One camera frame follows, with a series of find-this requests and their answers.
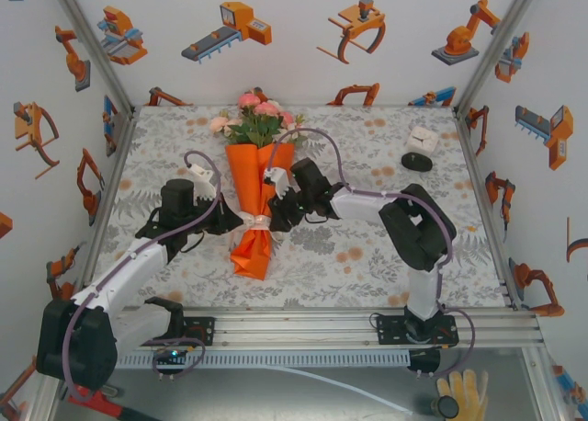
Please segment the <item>cream fake flower stem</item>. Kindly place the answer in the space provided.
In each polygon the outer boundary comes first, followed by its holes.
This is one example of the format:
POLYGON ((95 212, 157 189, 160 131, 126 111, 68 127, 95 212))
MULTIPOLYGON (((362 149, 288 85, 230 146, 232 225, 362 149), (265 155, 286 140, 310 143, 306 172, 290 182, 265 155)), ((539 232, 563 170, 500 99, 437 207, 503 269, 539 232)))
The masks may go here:
POLYGON ((306 141, 306 133, 301 131, 304 127, 305 118, 303 114, 292 115, 289 112, 283 114, 282 127, 291 134, 284 140, 287 143, 300 145, 306 141))

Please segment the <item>cream printed ribbon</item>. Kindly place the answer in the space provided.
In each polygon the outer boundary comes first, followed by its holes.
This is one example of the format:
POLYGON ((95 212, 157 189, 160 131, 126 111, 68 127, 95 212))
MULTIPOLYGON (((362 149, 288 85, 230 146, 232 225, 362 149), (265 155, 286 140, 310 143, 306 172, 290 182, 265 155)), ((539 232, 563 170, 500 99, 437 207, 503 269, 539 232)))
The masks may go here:
POLYGON ((243 223, 232 230, 232 240, 240 240, 247 231, 268 231, 270 237, 275 242, 282 242, 285 235, 282 232, 271 231, 271 218, 269 216, 259 214, 253 215, 246 211, 239 211, 237 213, 243 223))

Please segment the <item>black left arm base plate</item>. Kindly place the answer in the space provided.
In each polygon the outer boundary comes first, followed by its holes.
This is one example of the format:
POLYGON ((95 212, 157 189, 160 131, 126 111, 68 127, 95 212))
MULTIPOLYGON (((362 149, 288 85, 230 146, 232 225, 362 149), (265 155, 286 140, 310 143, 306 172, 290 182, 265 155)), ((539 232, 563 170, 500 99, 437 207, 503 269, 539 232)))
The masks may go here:
POLYGON ((209 316, 185 317, 182 337, 196 338, 206 347, 213 344, 216 319, 209 316))

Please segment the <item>black round cylinder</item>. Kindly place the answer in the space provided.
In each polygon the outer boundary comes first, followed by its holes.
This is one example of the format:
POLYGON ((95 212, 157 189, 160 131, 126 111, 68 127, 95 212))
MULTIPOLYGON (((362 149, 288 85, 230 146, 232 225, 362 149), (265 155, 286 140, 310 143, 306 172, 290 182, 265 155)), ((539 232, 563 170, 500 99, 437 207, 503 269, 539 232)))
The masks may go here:
POLYGON ((430 408, 434 416, 445 420, 454 419, 459 415, 458 402, 448 395, 434 399, 430 404, 430 408))

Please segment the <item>yellow work glove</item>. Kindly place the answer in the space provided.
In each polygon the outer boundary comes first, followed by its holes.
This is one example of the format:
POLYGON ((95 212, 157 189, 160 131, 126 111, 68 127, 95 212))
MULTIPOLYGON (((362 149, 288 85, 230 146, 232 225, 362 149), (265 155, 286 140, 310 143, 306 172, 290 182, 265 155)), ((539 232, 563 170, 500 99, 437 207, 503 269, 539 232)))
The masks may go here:
POLYGON ((488 406, 489 374, 486 370, 477 374, 474 370, 452 371, 448 378, 436 381, 440 397, 452 397, 458 406, 458 414, 446 421, 486 421, 488 406))

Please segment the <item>red pipe wrench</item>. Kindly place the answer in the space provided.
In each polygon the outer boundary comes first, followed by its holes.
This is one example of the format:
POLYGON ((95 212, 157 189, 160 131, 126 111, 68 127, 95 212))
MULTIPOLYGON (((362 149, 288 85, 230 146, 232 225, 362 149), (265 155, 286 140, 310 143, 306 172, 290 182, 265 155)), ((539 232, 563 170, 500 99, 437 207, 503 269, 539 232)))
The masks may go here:
POLYGON ((127 406, 111 402, 101 391, 90 391, 83 387, 77 388, 80 399, 76 399, 72 394, 67 397, 67 401, 82 407, 94 410, 102 415, 108 415, 117 421, 161 421, 143 412, 137 411, 127 406))

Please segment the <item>aluminium corner post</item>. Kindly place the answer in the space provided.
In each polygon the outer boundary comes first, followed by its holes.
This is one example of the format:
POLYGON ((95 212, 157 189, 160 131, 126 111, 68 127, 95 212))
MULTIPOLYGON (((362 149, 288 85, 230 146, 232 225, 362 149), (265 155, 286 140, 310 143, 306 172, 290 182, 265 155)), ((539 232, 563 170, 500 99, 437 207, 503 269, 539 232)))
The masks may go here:
POLYGON ((73 30, 81 38, 90 59, 101 73, 112 96, 119 103, 118 108, 130 119, 133 115, 134 106, 111 66, 110 60, 103 52, 98 37, 91 28, 84 10, 77 0, 58 0, 58 2, 73 26, 73 30))
POLYGON ((499 61, 507 42, 513 37, 515 29, 525 16, 534 0, 512 0, 504 18, 492 36, 492 41, 481 57, 481 62, 463 91, 457 104, 456 116, 464 118, 481 91, 486 79, 490 76, 494 65, 499 61))

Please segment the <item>circuit board with green light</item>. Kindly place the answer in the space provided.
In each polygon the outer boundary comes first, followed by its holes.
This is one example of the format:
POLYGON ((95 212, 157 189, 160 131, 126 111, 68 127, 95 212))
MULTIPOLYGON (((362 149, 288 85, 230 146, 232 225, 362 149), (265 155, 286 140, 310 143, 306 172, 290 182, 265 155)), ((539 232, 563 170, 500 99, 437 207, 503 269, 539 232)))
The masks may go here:
POLYGON ((187 354, 189 350, 168 349, 156 352, 153 360, 156 368, 176 367, 184 368, 187 364, 187 354))

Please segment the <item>orange wrapping paper sheet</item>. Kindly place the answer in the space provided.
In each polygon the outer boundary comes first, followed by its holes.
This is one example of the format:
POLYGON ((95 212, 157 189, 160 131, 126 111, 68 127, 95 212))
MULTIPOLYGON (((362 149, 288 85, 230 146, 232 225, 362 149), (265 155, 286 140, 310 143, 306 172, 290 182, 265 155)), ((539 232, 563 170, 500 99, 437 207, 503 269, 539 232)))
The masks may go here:
MULTIPOLYGON (((240 211, 271 218, 267 203, 275 196, 275 190, 264 183, 264 172, 269 164, 289 170, 293 164, 295 145, 272 143, 257 148, 251 144, 234 144, 228 145, 225 151, 240 211)), ((250 279, 265 279, 272 250, 270 232, 247 231, 235 242, 231 252, 234 272, 250 279)))

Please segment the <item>black oval object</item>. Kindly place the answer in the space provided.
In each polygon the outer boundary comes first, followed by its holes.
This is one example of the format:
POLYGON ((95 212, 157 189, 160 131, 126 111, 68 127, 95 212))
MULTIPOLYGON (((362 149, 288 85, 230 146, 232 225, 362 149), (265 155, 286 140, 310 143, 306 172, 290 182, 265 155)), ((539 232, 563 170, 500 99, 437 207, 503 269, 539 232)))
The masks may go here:
POLYGON ((401 157, 401 164, 411 171, 426 173, 432 170, 432 160, 423 154, 408 152, 401 157))

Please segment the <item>aluminium frame leg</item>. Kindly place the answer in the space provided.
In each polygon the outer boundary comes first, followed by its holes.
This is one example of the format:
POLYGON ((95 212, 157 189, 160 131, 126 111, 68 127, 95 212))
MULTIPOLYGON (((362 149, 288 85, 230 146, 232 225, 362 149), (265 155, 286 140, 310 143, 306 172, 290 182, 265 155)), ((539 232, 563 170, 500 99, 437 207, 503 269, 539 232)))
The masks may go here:
POLYGON ((540 421, 569 421, 560 385, 545 347, 523 347, 522 354, 540 421))
POLYGON ((24 421, 54 421, 61 387, 60 380, 35 374, 30 384, 28 410, 24 421))

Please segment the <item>grey floral tablecloth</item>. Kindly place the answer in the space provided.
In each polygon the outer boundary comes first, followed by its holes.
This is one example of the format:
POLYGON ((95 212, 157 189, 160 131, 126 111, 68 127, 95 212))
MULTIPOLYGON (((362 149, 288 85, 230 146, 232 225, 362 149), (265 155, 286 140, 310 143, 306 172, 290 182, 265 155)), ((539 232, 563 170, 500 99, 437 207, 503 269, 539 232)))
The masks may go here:
MULTIPOLYGON (((137 118, 119 190, 108 220, 96 272, 103 273, 129 248, 134 234, 161 202, 164 183, 187 175, 187 162, 216 165, 222 192, 235 196, 224 137, 213 135, 217 107, 143 108, 137 118)), ((295 151, 310 158, 331 182, 398 191, 422 185, 454 223, 452 261, 443 270, 442 300, 457 307, 498 307, 503 293, 496 276, 454 116, 449 108, 297 108, 306 141, 295 151), (415 126, 434 131, 439 142, 426 173, 406 169, 401 157, 415 126)), ((263 280, 237 275, 229 235, 193 236, 186 254, 149 279, 129 300, 141 305, 160 296, 186 307, 398 307, 409 296, 409 269, 386 231, 362 221, 302 222, 274 242, 263 280)))

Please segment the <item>small black box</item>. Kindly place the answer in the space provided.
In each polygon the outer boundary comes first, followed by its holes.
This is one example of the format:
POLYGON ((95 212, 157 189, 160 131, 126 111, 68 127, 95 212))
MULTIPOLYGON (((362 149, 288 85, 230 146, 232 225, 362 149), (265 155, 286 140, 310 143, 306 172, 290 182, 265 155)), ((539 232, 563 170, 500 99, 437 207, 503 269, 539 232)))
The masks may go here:
POLYGON ((411 364, 408 370, 424 374, 434 373, 441 362, 441 354, 437 348, 411 349, 409 351, 411 364))

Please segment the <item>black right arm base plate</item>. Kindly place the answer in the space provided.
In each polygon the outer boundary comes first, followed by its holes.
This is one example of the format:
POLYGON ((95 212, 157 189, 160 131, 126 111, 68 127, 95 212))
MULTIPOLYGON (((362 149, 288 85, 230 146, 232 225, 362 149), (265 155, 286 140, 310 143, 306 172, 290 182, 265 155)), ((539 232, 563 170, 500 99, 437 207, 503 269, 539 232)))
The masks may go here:
POLYGON ((426 321, 382 315, 376 318, 376 327, 381 345, 454 347, 459 343, 455 318, 442 313, 426 321))

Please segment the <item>peach pink fake flower stem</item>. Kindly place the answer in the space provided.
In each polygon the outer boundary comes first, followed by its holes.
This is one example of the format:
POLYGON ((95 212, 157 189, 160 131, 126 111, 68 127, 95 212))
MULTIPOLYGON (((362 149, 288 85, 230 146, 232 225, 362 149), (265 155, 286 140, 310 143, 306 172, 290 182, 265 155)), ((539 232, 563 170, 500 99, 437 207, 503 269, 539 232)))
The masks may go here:
MULTIPOLYGON (((267 100, 257 108, 265 118, 265 141, 261 147, 266 147, 279 139, 286 131, 282 127, 283 114, 288 112, 284 110, 277 102, 267 100)), ((234 128, 238 125, 240 110, 237 114, 231 114, 228 110, 223 110, 219 116, 213 118, 210 122, 209 129, 213 135, 222 136, 228 144, 249 144, 238 143, 235 139, 234 128)))

